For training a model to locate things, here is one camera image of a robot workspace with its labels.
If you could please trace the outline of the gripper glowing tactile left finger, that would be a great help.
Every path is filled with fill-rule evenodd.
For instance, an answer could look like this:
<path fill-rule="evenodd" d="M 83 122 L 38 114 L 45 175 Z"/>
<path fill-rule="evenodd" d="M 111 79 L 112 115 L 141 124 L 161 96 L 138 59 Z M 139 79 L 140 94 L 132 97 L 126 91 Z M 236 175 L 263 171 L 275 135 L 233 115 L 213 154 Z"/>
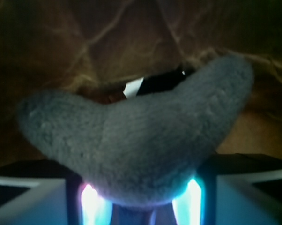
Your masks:
<path fill-rule="evenodd" d="M 0 225 L 109 225 L 112 203 L 52 160 L 0 167 Z"/>

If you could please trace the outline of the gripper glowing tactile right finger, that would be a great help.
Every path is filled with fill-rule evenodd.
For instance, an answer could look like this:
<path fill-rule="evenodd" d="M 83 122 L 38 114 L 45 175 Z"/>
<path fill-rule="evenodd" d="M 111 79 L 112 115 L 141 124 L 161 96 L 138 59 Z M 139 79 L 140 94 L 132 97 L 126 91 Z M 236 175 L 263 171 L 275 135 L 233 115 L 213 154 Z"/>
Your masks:
<path fill-rule="evenodd" d="M 282 160 L 213 155 L 172 206 L 178 225 L 282 225 Z"/>

